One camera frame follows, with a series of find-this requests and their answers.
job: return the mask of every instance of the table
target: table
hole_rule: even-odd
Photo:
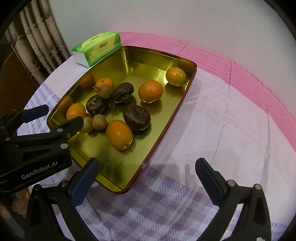
[[[197,63],[198,71],[149,167],[131,190],[115,195],[94,183],[77,207],[90,230],[100,240],[196,240],[218,210],[194,173],[196,159],[205,157],[226,180],[262,185],[277,240],[296,211],[296,124],[283,104],[259,80],[220,56],[156,35],[120,35],[122,45],[176,54]],[[48,104],[52,109],[86,71],[70,57],[26,108]],[[18,134],[48,131],[45,120],[22,125]],[[73,164],[40,184],[68,180],[78,169]],[[224,237],[233,230],[240,208]],[[58,210],[56,215],[71,238]]]

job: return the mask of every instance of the curtain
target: curtain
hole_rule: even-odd
[[[5,32],[12,48],[38,85],[69,58],[48,0],[32,0]]]

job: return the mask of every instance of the orange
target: orange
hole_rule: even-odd
[[[163,94],[162,85],[155,81],[149,80],[142,84],[138,90],[140,99],[145,103],[152,103],[158,100]]]
[[[83,89],[88,89],[94,86],[94,76],[92,74],[88,74],[85,76],[82,81],[79,83],[79,86]]]
[[[165,74],[167,81],[173,86],[182,86],[187,80],[185,72],[178,67],[171,67]]]
[[[73,105],[73,101],[72,98],[68,96],[59,106],[59,111],[65,114],[71,105]]]
[[[114,120],[109,123],[106,130],[106,137],[111,146],[117,150],[123,150],[129,147],[133,141],[131,129],[121,120]]]
[[[70,106],[66,114],[66,119],[71,120],[77,116],[86,117],[85,107],[81,103],[75,103]]]
[[[95,87],[100,87],[101,85],[110,85],[112,89],[115,88],[115,83],[112,79],[109,78],[101,78],[96,82]]]

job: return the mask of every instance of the tray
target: tray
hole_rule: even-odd
[[[170,85],[166,71],[173,66],[182,68],[188,77],[183,87]],[[141,47],[124,46],[102,59],[87,71],[61,98],[47,118],[47,125],[52,128],[66,121],[66,111],[63,104],[70,96],[74,103],[84,106],[88,99],[95,95],[92,88],[84,90],[79,83],[84,77],[92,74],[95,80],[108,77],[115,86],[122,82],[130,82],[134,86],[132,102],[146,108],[151,115],[151,125],[143,134],[134,134],[129,148],[117,151],[108,142],[105,131],[92,131],[89,134],[78,133],[68,140],[73,160],[83,167],[86,161],[95,157],[100,162],[100,174],[96,180],[113,193],[125,193],[160,144],[186,93],[193,81],[197,66],[195,63],[165,52]],[[140,101],[138,88],[148,80],[156,80],[163,86],[163,95],[151,104]],[[108,123],[123,119],[123,105],[115,105],[103,113]]]

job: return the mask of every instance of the green tissue package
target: green tissue package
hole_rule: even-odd
[[[72,48],[77,63],[91,67],[121,47],[118,32],[103,32]]]

